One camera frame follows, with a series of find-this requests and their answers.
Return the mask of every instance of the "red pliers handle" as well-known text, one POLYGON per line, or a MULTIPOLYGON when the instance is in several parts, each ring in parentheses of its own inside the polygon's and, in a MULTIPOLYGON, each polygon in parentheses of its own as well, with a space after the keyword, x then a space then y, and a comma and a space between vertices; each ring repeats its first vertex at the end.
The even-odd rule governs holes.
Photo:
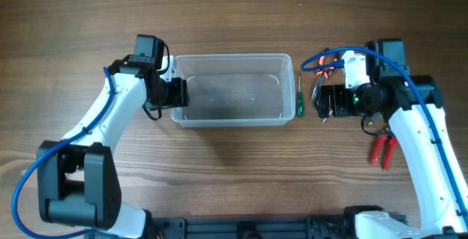
POLYGON ((384 169, 388 171, 390 169, 390 160, 393 154, 393 149, 395 148, 396 144, 398 144, 398 140, 394 137, 391 133, 389 134, 382 134, 377 138, 377 141, 374 146, 374 151, 372 151, 371 163, 377 165, 379 161, 379 153, 382 149, 383 143, 388 140, 387 144, 387 152, 385 153, 385 160, 384 160, 384 169))
MULTIPOLYGON (((326 52, 328 50, 330 50, 330 48, 325 48, 323 52, 326 52)), ((339 58, 339 53, 335 53, 335 60, 334 61, 338 61, 338 58, 339 58)), ((321 56, 319 58, 319 61, 317 63, 318 67, 323 65, 323 60, 325 60, 325 56, 321 56)), ((317 76, 319 77, 320 75, 323 75, 324 78, 327 80, 330 77, 330 75, 331 75, 331 73, 333 72, 334 69, 335 69, 335 67, 330 67, 326 71, 325 70, 319 70, 319 71, 317 71, 317 76)))

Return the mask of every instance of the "wooden table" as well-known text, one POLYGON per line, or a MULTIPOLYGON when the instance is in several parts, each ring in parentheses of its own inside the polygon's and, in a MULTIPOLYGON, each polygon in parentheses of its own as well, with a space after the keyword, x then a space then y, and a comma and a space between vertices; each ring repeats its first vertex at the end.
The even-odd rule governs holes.
MULTIPOLYGON (((102 67, 154 34, 174 55, 287 53, 294 69, 324 47, 402 37, 412 74, 432 75, 445 100, 458 160, 468 175, 468 0, 0 0, 0 238, 24 238, 10 213, 13 190, 43 140, 59 140, 104 83, 102 67)), ((310 94, 313 73, 303 74, 310 94)), ((343 83, 336 75, 327 83, 343 83)), ((138 111, 114 160, 123 199, 155 216, 305 216, 375 204, 419 225, 401 150, 390 172, 369 164, 373 137, 359 118, 322 124, 183 129, 163 112, 138 111)), ((34 231, 44 224, 34 175, 20 197, 34 231)))

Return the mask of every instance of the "pliers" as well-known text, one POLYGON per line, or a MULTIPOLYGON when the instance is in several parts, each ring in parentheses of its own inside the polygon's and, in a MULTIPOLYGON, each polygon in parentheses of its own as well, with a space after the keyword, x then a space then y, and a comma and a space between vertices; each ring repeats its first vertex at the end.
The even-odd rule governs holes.
POLYGON ((380 149, 382 148, 384 142, 388 143, 383 167, 386 171, 388 171, 388 169, 390 168, 390 159, 392 157, 393 148, 395 148, 396 144, 398 144, 398 140, 389 128, 382 130, 381 135, 377 137, 377 141, 374 146, 374 151, 372 152, 371 163, 377 165, 379 161, 378 156, 380 153, 380 149))
MULTIPOLYGON (((335 61, 338 61, 338 58, 339 58, 339 53, 335 53, 335 61)), ((322 56, 319 58, 317 62, 318 67, 323 65, 324 59, 325 59, 325 56, 322 56)), ((312 92, 312 102, 314 103, 315 109, 317 109, 315 102, 317 100, 317 93, 320 90, 320 86, 322 86, 325 80, 327 80, 331 76, 331 73, 333 72, 334 69, 335 67, 330 67, 327 70, 322 69, 322 70, 317 71, 317 82, 315 82, 314 90, 312 92)))
MULTIPOLYGON (((323 52, 326 52, 330 50, 330 48, 325 48, 323 52)), ((335 53, 335 60, 334 61, 338 61, 338 58, 339 58, 339 53, 335 53)), ((323 65, 323 60, 325 60, 325 56, 322 56, 319 58, 319 61, 317 62, 317 66, 321 66, 323 65)), ((335 69, 335 67, 330 67, 328 68, 327 70, 319 70, 317 71, 317 76, 320 77, 320 76, 325 76, 325 80, 327 80, 331 73, 333 72, 333 70, 335 69)))

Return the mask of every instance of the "red handle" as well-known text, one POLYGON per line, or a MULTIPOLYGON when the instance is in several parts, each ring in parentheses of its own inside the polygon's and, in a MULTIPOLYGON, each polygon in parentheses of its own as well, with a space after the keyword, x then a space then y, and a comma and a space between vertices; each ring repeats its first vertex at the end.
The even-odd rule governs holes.
POLYGON ((390 169, 390 160, 392 158, 393 148, 398 144, 396 137, 392 137, 388 142, 387 153, 385 154, 384 168, 386 171, 390 169))
MULTIPOLYGON (((323 65, 323 59, 325 59, 325 56, 320 56, 320 58, 319 58, 319 64, 318 64, 319 66, 323 65)), ((321 74, 323 74, 323 71, 322 71, 322 70, 317 71, 317 74, 316 74, 316 75, 319 76, 319 75, 321 75, 321 74)))
POLYGON ((375 146, 374 146, 374 151, 372 152, 371 163, 377 165, 379 161, 380 149, 382 148, 382 145, 386 139, 387 139, 387 135, 382 135, 377 138, 377 141, 375 142, 375 146))

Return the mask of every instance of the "black bracket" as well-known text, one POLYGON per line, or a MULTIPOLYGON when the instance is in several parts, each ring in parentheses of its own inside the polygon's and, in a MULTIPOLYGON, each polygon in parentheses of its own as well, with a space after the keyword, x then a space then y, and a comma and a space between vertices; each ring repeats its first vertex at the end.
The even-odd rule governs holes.
POLYGON ((156 70, 161 69, 164 46, 164 41, 154 35, 138 34, 129 62, 150 63, 156 70))
MULTIPOLYGON (((57 141, 44 141, 43 155, 57 141)), ((121 190, 112 153, 101 143, 68 145, 37 168, 39 214, 45 222, 110 229, 121 205, 121 190), (84 181, 68 180, 65 173, 83 169, 84 181)))
MULTIPOLYGON (((404 44, 402 39, 378 39, 366 43, 366 47, 386 56, 392 61, 395 61, 396 64, 407 73, 407 75, 410 74, 410 67, 407 66, 404 56, 404 44)), ((373 56, 366 57, 366 72, 367 75, 376 83, 380 82, 380 79, 384 77, 401 76, 393 67, 373 56)))

